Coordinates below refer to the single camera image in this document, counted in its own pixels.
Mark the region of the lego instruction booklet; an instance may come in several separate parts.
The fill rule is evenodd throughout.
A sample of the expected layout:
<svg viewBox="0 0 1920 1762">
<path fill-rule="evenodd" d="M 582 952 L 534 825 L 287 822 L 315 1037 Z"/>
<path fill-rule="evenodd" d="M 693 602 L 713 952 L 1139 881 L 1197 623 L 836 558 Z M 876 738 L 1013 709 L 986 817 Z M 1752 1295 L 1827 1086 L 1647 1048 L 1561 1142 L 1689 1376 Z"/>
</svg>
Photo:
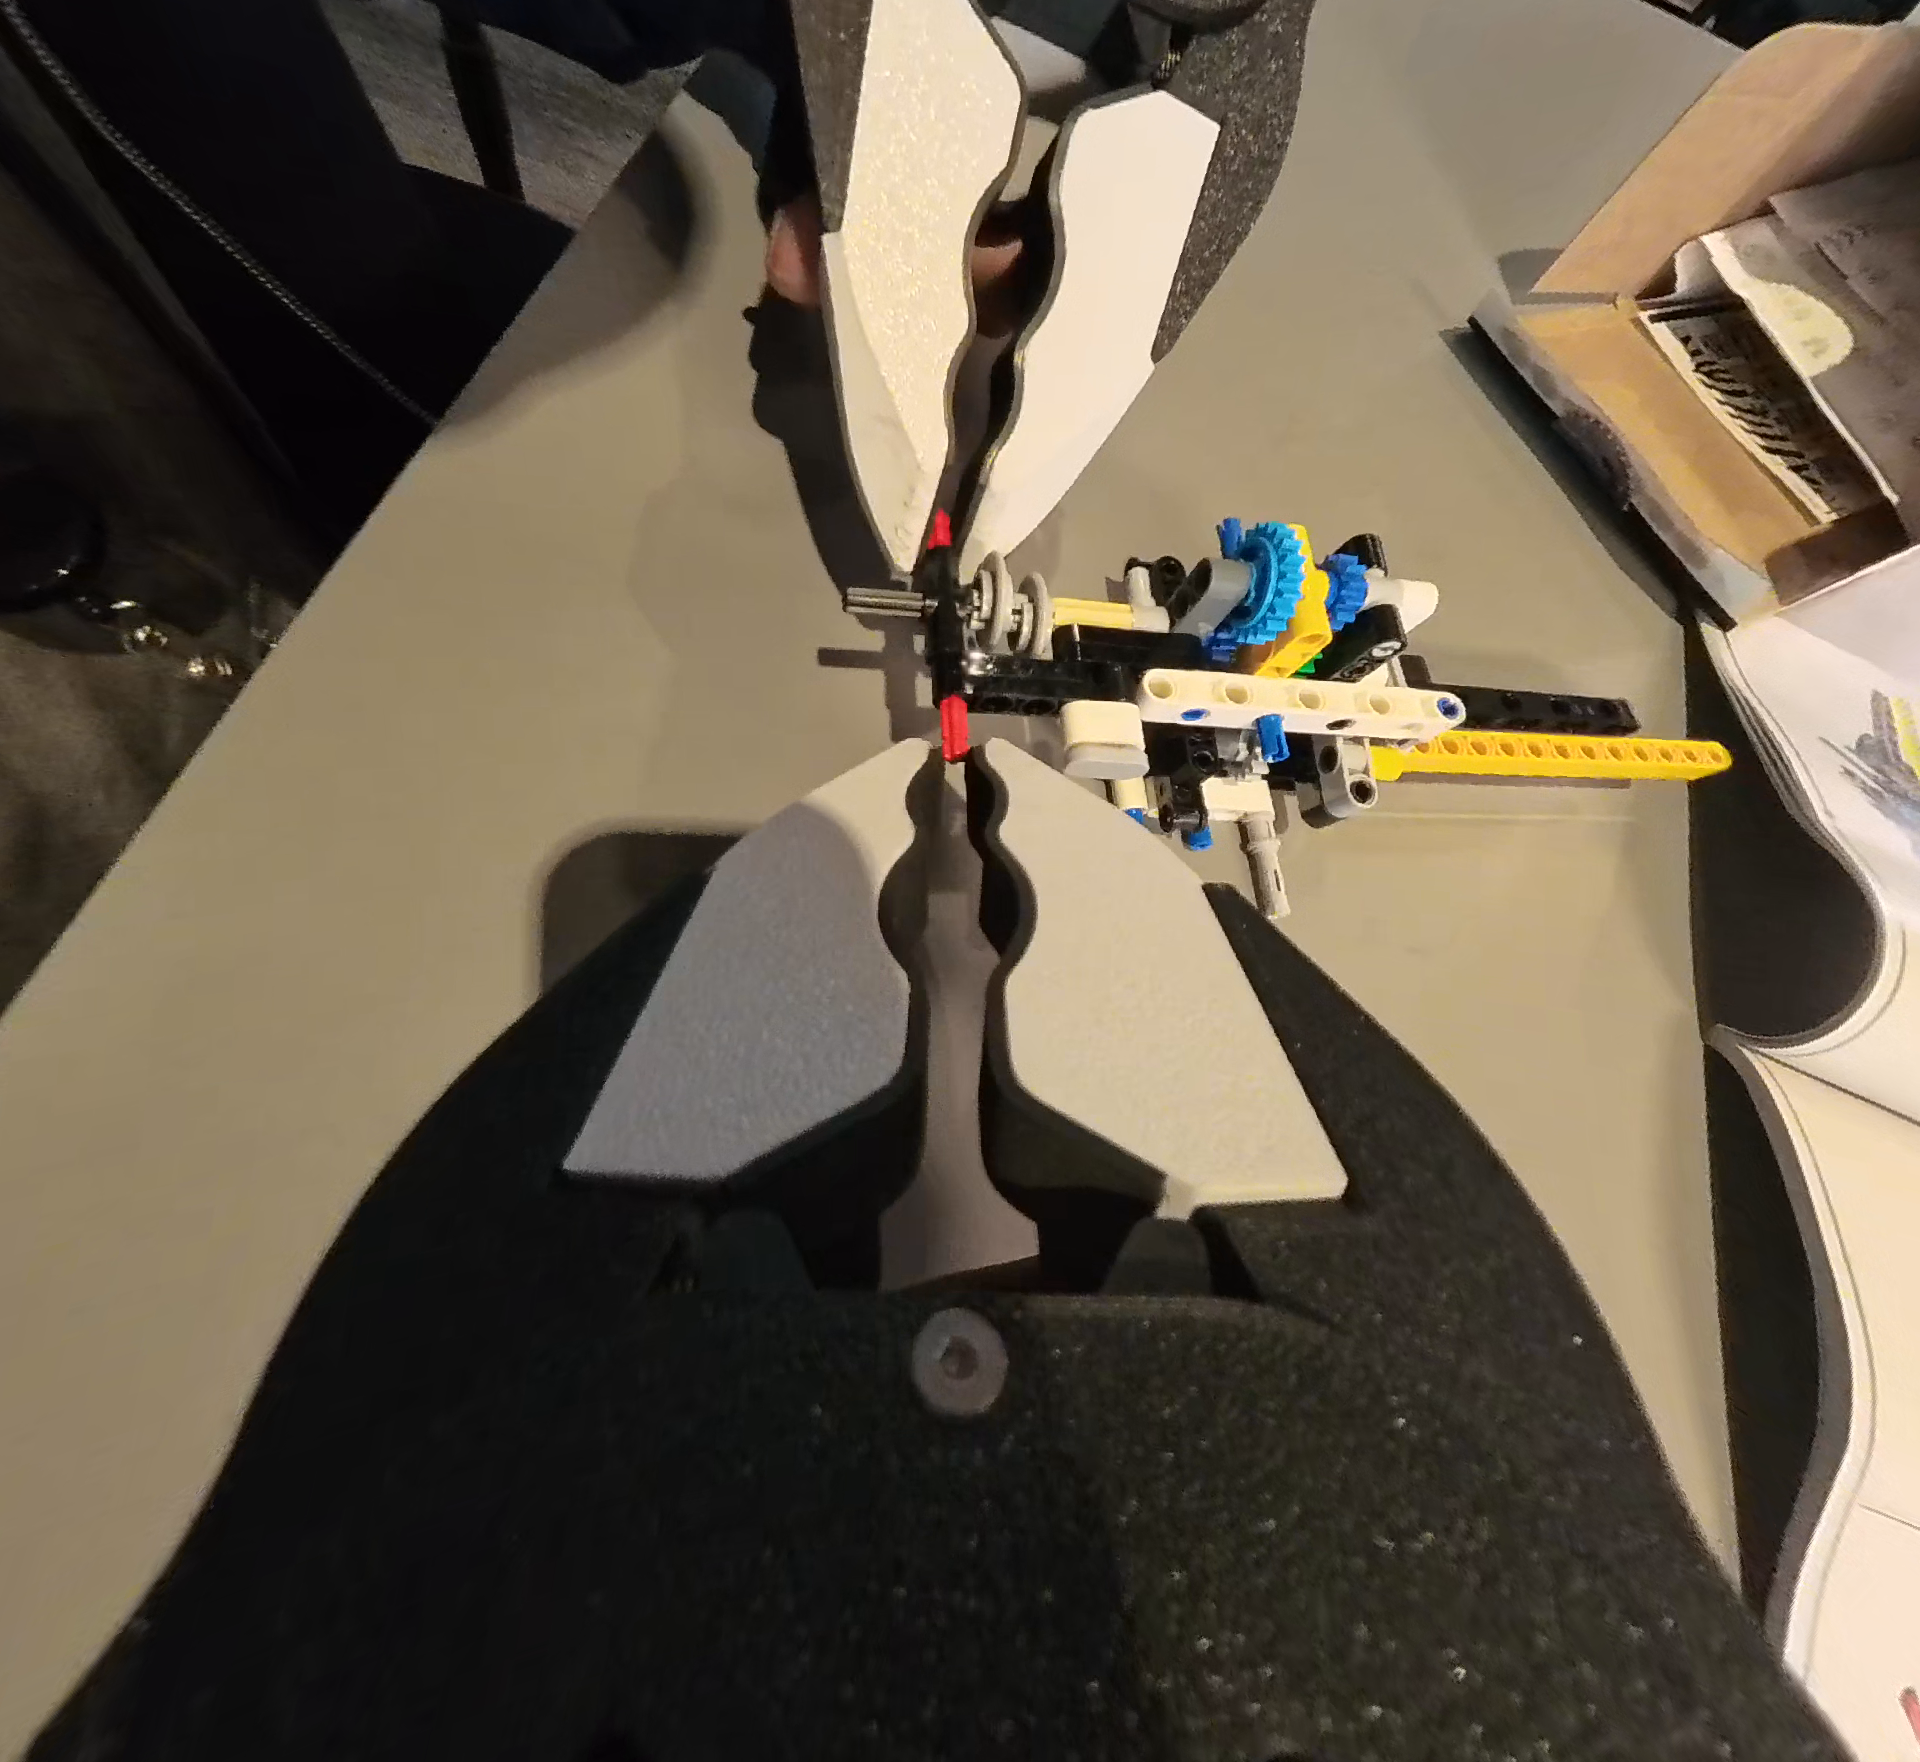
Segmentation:
<svg viewBox="0 0 1920 1762">
<path fill-rule="evenodd" d="M 1917 656 L 1807 615 L 1705 650 L 1788 817 L 1865 908 L 1865 941 L 1759 933 L 1767 988 L 1823 1016 L 1716 1027 L 1784 1178 L 1814 1294 L 1807 1469 L 1766 1591 L 1788 1674 L 1857 1758 L 1917 1755 Z"/>
</svg>

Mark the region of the open cardboard box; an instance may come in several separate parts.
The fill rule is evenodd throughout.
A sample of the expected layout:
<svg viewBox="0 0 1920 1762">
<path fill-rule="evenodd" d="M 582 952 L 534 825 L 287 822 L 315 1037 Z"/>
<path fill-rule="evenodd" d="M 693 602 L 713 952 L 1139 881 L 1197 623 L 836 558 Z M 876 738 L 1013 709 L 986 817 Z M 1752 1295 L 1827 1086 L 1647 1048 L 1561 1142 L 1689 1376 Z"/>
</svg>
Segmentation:
<svg viewBox="0 0 1920 1762">
<path fill-rule="evenodd" d="M 1681 242 L 1763 213 L 1774 191 L 1914 158 L 1917 24 L 1786 25 L 1736 56 L 1560 254 L 1502 257 L 1477 308 L 1477 329 L 1728 623 L 1899 571 L 1913 536 L 1891 504 L 1819 532 L 1664 357 L 1639 298 L 1671 287 Z"/>
</svg>

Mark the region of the multicoloured lego technic model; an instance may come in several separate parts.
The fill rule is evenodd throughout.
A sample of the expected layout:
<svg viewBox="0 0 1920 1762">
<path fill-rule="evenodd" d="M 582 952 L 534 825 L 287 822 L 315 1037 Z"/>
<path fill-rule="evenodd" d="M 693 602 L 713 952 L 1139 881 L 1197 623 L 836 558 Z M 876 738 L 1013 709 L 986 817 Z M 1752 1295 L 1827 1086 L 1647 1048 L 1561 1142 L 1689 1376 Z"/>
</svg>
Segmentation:
<svg viewBox="0 0 1920 1762">
<path fill-rule="evenodd" d="M 970 727 L 1050 721 L 1070 777 L 1192 852 L 1229 825 L 1271 918 L 1288 906 L 1288 813 L 1331 825 L 1406 777 L 1695 786 L 1734 766 L 1716 741 L 1645 734 L 1620 697 L 1434 677 L 1409 638 L 1437 584 L 1391 571 L 1370 532 L 1314 550 L 1300 523 L 1225 517 L 1192 564 L 1131 558 L 1112 598 L 1058 595 L 990 556 L 994 682 Z M 925 662 L 914 571 L 840 598 L 914 627 Z"/>
</svg>

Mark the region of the folded paper sheet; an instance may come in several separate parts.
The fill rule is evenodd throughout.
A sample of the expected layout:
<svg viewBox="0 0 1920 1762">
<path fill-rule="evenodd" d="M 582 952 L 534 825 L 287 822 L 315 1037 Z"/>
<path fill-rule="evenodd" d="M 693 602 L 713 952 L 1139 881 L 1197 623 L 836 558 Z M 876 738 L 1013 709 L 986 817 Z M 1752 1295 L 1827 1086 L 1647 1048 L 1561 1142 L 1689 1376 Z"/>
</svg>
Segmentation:
<svg viewBox="0 0 1920 1762">
<path fill-rule="evenodd" d="M 1780 189 L 1703 257 L 1917 529 L 1917 162 Z"/>
</svg>

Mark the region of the black lego connector piece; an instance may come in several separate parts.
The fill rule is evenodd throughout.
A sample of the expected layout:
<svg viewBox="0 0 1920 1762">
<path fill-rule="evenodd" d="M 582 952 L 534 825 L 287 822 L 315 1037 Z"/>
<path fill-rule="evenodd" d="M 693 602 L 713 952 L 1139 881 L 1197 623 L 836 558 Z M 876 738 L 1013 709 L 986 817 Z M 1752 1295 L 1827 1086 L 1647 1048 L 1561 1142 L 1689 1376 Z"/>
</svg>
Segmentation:
<svg viewBox="0 0 1920 1762">
<path fill-rule="evenodd" d="M 994 570 L 994 556 L 965 560 L 951 512 L 933 507 L 914 587 L 925 602 L 925 670 L 946 758 L 965 754 L 970 715 L 991 691 Z"/>
</svg>

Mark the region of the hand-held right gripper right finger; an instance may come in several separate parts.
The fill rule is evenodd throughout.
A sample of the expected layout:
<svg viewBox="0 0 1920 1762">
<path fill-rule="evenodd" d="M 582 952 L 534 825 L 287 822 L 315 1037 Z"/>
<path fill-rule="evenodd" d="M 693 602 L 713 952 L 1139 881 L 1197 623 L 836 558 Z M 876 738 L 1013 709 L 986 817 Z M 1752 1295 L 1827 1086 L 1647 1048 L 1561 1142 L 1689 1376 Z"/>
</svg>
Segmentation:
<svg viewBox="0 0 1920 1762">
<path fill-rule="evenodd" d="M 1021 746 L 967 755 L 994 945 L 991 1185 L 1033 1221 L 1342 1198 L 1348 1172 L 1205 884 Z"/>
</svg>

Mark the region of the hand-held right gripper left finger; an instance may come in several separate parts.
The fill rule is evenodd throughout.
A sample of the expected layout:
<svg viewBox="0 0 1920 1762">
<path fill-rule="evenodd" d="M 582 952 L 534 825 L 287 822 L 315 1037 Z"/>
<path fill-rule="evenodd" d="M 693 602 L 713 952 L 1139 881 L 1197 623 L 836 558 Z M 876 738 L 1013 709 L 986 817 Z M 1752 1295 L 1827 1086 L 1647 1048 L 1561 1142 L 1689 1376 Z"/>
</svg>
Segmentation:
<svg viewBox="0 0 1920 1762">
<path fill-rule="evenodd" d="M 939 754 L 903 741 L 708 870 L 565 1170 L 667 1189 L 903 1189 L 925 1148 L 913 967 Z"/>
</svg>

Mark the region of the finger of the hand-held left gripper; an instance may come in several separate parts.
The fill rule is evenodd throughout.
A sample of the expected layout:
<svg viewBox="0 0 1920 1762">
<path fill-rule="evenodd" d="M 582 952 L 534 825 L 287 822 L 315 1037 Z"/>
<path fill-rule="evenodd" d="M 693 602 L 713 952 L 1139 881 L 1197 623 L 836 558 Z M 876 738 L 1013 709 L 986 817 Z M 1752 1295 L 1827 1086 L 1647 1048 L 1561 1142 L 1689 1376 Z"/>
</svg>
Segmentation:
<svg viewBox="0 0 1920 1762">
<path fill-rule="evenodd" d="M 852 488 L 899 576 L 918 564 L 955 451 L 951 389 L 975 329 L 970 250 L 1021 124 L 1021 72 L 973 0 L 872 0 L 822 273 Z"/>
<path fill-rule="evenodd" d="M 1020 548 L 1152 377 L 1216 135 L 1216 119 L 1152 88 L 1064 119 L 1045 178 L 1050 273 L 1012 345 L 1012 400 L 975 477 L 963 558 Z"/>
</svg>

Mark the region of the dark jacket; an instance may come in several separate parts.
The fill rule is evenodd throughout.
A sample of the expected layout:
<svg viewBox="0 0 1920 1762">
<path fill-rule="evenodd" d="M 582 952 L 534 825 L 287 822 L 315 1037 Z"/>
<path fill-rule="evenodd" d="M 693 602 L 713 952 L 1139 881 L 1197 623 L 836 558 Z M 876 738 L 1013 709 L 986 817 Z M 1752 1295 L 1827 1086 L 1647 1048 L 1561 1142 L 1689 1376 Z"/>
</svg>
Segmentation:
<svg viewBox="0 0 1920 1762">
<path fill-rule="evenodd" d="M 315 583 L 273 471 L 3 173 L 3 999 Z"/>
</svg>

